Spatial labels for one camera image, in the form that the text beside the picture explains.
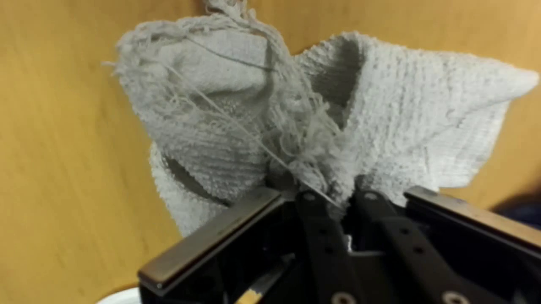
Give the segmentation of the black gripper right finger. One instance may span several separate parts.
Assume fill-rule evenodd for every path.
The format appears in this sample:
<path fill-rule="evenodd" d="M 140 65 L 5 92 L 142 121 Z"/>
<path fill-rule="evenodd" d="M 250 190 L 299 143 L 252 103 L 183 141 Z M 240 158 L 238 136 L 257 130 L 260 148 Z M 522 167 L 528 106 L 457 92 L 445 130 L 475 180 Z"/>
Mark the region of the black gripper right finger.
<path fill-rule="evenodd" d="M 414 185 L 404 192 L 411 211 L 426 212 L 441 217 L 445 222 L 455 222 L 478 229 L 484 236 L 507 241 L 528 253 L 541 251 L 541 231 L 522 222 L 512 221 L 487 209 L 478 209 L 470 202 L 453 195 L 445 195 L 431 189 Z"/>

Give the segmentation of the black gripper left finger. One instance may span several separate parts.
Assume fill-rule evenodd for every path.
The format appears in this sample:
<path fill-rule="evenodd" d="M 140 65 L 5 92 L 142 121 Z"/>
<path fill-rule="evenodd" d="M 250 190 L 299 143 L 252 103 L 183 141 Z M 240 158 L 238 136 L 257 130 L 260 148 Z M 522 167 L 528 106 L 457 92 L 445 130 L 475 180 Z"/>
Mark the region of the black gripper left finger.
<path fill-rule="evenodd" d="M 291 268 L 294 204 L 255 189 L 139 270 L 142 297 L 265 297 Z"/>

